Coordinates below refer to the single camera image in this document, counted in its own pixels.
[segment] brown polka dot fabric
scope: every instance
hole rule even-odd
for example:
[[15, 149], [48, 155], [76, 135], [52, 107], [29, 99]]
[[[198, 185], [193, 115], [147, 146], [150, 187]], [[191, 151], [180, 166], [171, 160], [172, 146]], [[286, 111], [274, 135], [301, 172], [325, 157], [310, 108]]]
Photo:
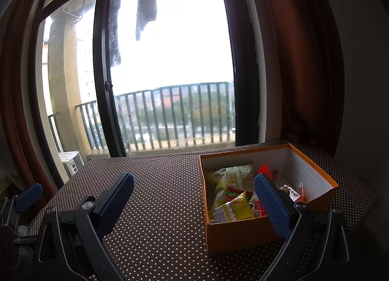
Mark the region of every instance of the brown polka dot fabric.
[[[59, 211], [74, 209], [86, 194], [97, 197], [121, 172], [127, 171], [135, 177], [135, 189], [112, 234], [104, 238], [104, 244], [129, 280], [259, 280], [283, 241], [229, 253], [207, 254], [198, 155], [285, 143], [90, 160], [40, 211], [28, 233], [38, 234], [44, 211], [50, 205]], [[339, 184], [332, 205], [344, 211], [347, 226], [354, 232], [376, 202], [376, 194], [323, 151], [296, 147]], [[308, 258], [311, 251], [312, 245], [307, 245], [303, 257]], [[303, 259], [296, 267], [295, 275], [299, 275], [305, 266]]]

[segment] air conditioner unit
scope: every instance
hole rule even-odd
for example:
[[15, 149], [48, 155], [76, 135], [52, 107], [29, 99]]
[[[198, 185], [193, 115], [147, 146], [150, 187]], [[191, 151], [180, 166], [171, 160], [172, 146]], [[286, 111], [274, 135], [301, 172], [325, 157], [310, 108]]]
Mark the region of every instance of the air conditioner unit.
[[59, 156], [69, 178], [74, 176], [76, 172], [84, 165], [84, 162], [82, 161], [78, 151], [66, 151], [64, 153], [59, 153]]

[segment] black window frame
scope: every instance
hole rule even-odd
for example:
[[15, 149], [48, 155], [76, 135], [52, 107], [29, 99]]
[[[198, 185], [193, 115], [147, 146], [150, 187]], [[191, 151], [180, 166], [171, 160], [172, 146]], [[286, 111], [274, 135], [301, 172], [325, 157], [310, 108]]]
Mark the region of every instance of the black window frame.
[[[53, 0], [44, 7], [40, 0], [32, 24], [28, 53], [28, 90], [30, 106], [43, 156], [58, 188], [63, 185], [49, 149], [36, 95], [35, 53], [39, 25], [70, 0]], [[256, 144], [259, 134], [259, 72], [254, 31], [246, 0], [224, 0], [230, 34], [235, 90], [235, 145]], [[125, 157], [115, 101], [110, 87], [108, 58], [108, 17], [110, 0], [96, 0], [93, 27], [93, 69], [100, 119], [111, 157]]]

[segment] glass door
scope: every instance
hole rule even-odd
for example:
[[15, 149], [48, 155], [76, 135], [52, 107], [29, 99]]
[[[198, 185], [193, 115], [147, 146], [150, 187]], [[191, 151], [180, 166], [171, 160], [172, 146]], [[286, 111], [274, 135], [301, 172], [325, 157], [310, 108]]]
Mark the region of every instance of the glass door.
[[97, 106], [93, 69], [93, 21], [96, 0], [70, 0], [40, 24], [37, 60], [42, 60], [41, 80], [45, 116], [56, 149], [83, 160], [93, 151], [108, 148]]
[[235, 145], [224, 0], [110, 0], [108, 33], [127, 155]]

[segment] gray towel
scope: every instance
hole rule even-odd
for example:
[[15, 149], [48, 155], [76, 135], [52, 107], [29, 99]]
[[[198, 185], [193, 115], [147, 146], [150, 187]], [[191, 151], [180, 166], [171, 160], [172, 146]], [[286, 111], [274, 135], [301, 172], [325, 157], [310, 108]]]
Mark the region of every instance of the gray towel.
[[150, 21], [157, 18], [157, 0], [138, 0], [137, 27], [135, 31], [136, 40], [141, 39], [141, 31]]

